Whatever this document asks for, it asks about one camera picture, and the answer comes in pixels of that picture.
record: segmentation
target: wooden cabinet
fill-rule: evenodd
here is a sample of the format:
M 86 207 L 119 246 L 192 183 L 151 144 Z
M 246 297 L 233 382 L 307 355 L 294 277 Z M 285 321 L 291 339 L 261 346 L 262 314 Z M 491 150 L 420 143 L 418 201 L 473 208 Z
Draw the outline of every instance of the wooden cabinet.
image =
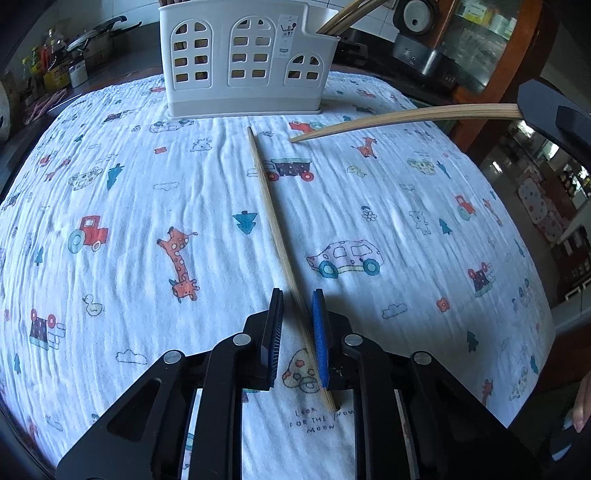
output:
M 458 103 L 515 102 L 519 85 L 540 75 L 558 30 L 542 0 L 439 0 L 439 10 L 423 43 L 462 67 Z M 462 120 L 450 137 L 479 164 L 508 125 Z

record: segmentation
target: arched window cutout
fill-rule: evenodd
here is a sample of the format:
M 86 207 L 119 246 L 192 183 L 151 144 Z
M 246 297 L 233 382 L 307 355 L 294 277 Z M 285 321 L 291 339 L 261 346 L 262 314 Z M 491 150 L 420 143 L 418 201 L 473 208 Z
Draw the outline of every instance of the arched window cutout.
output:
M 269 30 L 271 28 L 269 22 L 265 22 L 262 18 L 260 18 L 259 21 L 256 23 L 256 27 L 259 30 Z

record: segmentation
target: finger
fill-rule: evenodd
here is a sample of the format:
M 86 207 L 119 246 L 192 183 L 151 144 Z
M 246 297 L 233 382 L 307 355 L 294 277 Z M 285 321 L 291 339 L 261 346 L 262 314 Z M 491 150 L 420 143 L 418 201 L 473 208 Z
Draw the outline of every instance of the finger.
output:
M 585 390 L 584 404 L 583 404 L 583 426 L 589 420 L 591 416 L 591 377 L 589 377 L 589 383 L 587 383 L 587 389 Z
M 581 385 L 579 386 L 579 391 L 577 392 L 577 398 L 574 401 L 573 407 L 573 424 L 574 429 L 577 433 L 581 433 L 583 427 L 585 425 L 584 419 L 584 399 L 587 393 L 587 388 L 589 386 L 589 376 L 585 375 L 583 380 L 581 381 Z

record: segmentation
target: cartoon truck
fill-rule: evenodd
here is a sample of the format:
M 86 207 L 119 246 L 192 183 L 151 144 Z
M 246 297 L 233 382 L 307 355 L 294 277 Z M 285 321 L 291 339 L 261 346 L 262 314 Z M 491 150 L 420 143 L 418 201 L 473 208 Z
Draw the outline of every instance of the cartoon truck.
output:
M 66 325 L 58 323 L 52 313 L 47 316 L 47 320 L 38 317 L 35 309 L 31 310 L 31 322 L 29 342 L 44 350 L 49 350 L 50 347 L 58 350 L 60 338 L 66 337 Z
M 304 181 L 312 181 L 314 180 L 314 174 L 310 171 L 310 163 L 312 162 L 309 158 L 274 158 L 272 161 L 263 161 L 262 165 L 267 172 L 267 179 L 269 181 L 277 181 L 279 177 L 297 176 L 300 176 Z M 246 176 L 256 177 L 256 169 L 249 168 Z
M 470 202 L 465 201 L 462 195 L 457 195 L 456 201 L 458 204 L 457 212 L 464 220 L 470 220 L 470 215 L 476 215 L 476 209 Z
M 337 278 L 340 273 L 364 271 L 377 275 L 384 264 L 378 248 L 367 240 L 347 240 L 330 244 L 315 257 L 307 257 L 312 270 L 324 278 Z
M 474 271 L 468 269 L 468 277 L 474 282 L 474 292 L 476 297 L 482 297 L 487 291 L 492 288 L 492 282 L 495 281 L 495 276 L 492 273 L 492 264 L 482 262 L 480 270 Z
M 186 125 L 193 125 L 195 120 L 178 120 L 172 122 L 156 122 L 150 125 L 150 131 L 153 134 L 159 134 L 160 132 L 174 132 Z
M 68 238 L 68 250 L 73 254 L 82 249 L 82 245 L 90 245 L 96 252 L 102 244 L 107 243 L 108 228 L 99 228 L 100 216 L 89 215 L 82 217 L 80 228 L 74 230 Z

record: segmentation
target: white printed fabric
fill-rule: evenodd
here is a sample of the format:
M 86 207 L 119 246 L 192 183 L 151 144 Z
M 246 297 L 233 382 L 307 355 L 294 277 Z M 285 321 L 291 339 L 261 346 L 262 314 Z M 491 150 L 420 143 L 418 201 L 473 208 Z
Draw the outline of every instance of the white printed fabric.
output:
M 163 85 L 69 106 L 0 207 L 0 395 L 48 463 L 164 352 L 207 351 L 287 292 L 248 126 L 307 300 L 322 288 L 386 351 L 431 352 L 509 425 L 553 342 L 550 309 L 503 204 L 433 123 L 292 144 L 413 106 L 331 73 L 321 115 L 171 121 Z M 287 301 L 275 387 L 243 395 L 245 479 L 354 477 L 352 402 L 329 414 L 318 377 Z

